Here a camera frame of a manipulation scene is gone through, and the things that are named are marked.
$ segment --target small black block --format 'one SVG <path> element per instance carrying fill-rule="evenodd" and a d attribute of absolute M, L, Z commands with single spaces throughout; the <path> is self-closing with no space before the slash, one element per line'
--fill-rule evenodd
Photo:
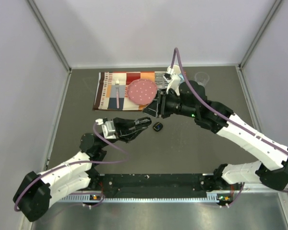
<path fill-rule="evenodd" d="M 161 124 L 160 122 L 155 123 L 153 126 L 153 129 L 156 132 L 159 132 L 162 128 L 163 128 L 163 124 Z"/>

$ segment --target clear plastic cup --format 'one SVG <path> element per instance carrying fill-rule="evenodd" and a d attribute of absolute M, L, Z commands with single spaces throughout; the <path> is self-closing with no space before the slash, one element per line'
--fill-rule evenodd
<path fill-rule="evenodd" d="M 206 86 L 206 84 L 209 82 L 209 75 L 205 72 L 198 72 L 194 76 L 194 80 L 202 86 Z"/>

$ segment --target cable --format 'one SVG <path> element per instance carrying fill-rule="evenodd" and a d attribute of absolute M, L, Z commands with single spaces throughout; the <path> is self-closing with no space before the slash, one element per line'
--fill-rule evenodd
<path fill-rule="evenodd" d="M 129 157 L 129 153 L 128 153 L 127 151 L 125 151 L 125 150 L 121 149 L 120 147 L 114 145 L 113 143 L 111 143 L 110 141 L 108 141 L 107 139 L 105 139 L 103 136 L 101 136 L 101 135 L 97 132 L 96 126 L 97 126 L 97 123 L 94 123 L 94 125 L 93 125 L 93 132 L 94 132 L 94 134 L 95 134 L 99 139 L 101 139 L 102 141 L 104 141 L 105 143 L 107 143 L 108 145 L 110 145 L 111 147 L 117 149 L 118 151 L 121 151 L 121 152 L 125 153 L 125 154 Z"/>
<path fill-rule="evenodd" d="M 183 75 L 183 78 L 187 84 L 187 86 L 189 87 L 189 89 L 191 90 L 191 92 L 193 93 L 193 95 L 196 97 L 196 99 L 203 105 L 205 106 L 207 109 L 209 109 L 211 112 L 215 113 L 216 115 L 218 115 L 219 117 L 223 118 L 224 120 L 232 123 L 233 125 L 241 128 L 242 130 L 246 131 L 247 133 L 251 134 L 252 136 L 256 136 L 255 133 L 253 133 L 252 131 L 248 130 L 247 128 L 243 127 L 242 125 L 230 120 L 228 117 L 224 116 L 223 114 L 221 114 L 220 112 L 218 112 L 217 110 L 215 110 L 214 108 L 212 108 L 210 105 L 208 105 L 198 94 L 197 92 L 194 90 L 194 88 L 191 86 L 184 70 L 183 70 L 183 67 L 182 67 L 182 63 L 181 63 L 181 58 L 180 58 L 180 54 L 179 54 L 179 50 L 178 48 L 175 48 L 174 49 L 174 55 L 173 55 L 173 59 L 172 59 L 172 64 L 174 65 L 174 62 L 175 62 L 175 56 L 177 55 L 177 61 L 178 61 L 178 65 L 179 65 L 179 68 L 180 68 L 180 71 Z M 273 143 L 270 143 L 269 141 L 265 140 L 265 139 L 260 139 L 263 143 L 281 151 L 282 153 L 286 154 L 288 156 L 288 152 L 282 148 L 280 148 L 279 146 L 273 144 Z"/>
<path fill-rule="evenodd" d="M 239 198 L 239 196 L 241 195 L 241 193 L 243 191 L 244 185 L 245 185 L 245 183 L 242 183 L 240 191 L 238 192 L 237 196 L 233 199 L 233 201 L 230 204 L 228 204 L 228 207 L 231 207 L 237 201 L 237 199 Z"/>
<path fill-rule="evenodd" d="M 129 153 L 123 149 L 121 149 L 120 147 L 114 145 L 113 143 L 109 142 L 108 140 L 106 140 L 103 136 L 101 136 L 97 131 L 96 131 L 96 126 L 97 126 L 97 123 L 95 123 L 93 125 L 93 131 L 94 131 L 94 134 L 99 137 L 102 141 L 104 141 L 105 143 L 107 143 L 108 145 L 112 146 L 113 148 L 125 153 L 127 155 L 127 158 L 124 159 L 124 160 L 120 160 L 120 161 L 75 161 L 75 162 L 72 162 L 72 163 L 69 163 L 68 165 L 74 165 L 74 164 L 81 164 L 81 163 L 94 163 L 94 164 L 116 164 L 116 163 L 122 163 L 122 162 L 125 162 L 129 159 Z M 57 170 L 60 170 L 64 167 L 66 167 L 67 165 L 61 165 L 59 167 L 56 167 L 56 168 L 53 168 L 51 170 L 49 170 L 48 172 L 44 173 L 43 175 L 40 175 L 39 177 L 37 177 L 36 179 L 34 179 L 19 195 L 19 197 L 16 199 L 16 202 L 15 202 L 15 205 L 14 205 L 14 211 L 15 212 L 19 212 L 20 209 L 18 209 L 18 204 L 20 202 L 20 200 L 23 198 L 23 196 L 25 195 L 25 193 L 37 182 L 39 181 L 40 179 L 42 179 L 43 177 L 57 171 Z"/>

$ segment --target fork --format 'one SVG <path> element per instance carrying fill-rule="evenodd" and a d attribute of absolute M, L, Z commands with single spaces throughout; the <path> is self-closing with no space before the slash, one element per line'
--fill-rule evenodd
<path fill-rule="evenodd" d="M 120 90 L 120 81 L 118 79 L 115 79 L 115 88 L 116 88 L 116 107 L 120 108 L 120 96 L 119 96 L 119 90 Z"/>

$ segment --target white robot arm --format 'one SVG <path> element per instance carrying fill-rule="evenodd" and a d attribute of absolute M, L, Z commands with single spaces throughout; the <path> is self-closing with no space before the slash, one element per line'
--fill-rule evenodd
<path fill-rule="evenodd" d="M 287 146 L 267 138 L 222 103 L 209 101 L 205 88 L 197 82 L 190 80 L 188 84 L 179 84 L 180 77 L 171 68 L 168 68 L 164 78 L 168 88 L 158 91 L 154 101 L 144 109 L 145 113 L 162 118 L 171 114 L 192 117 L 200 127 L 233 141 L 258 159 L 253 163 L 220 165 L 214 172 L 215 181 L 220 187 L 222 184 L 226 186 L 243 182 L 263 183 L 279 191 L 286 187 Z"/>

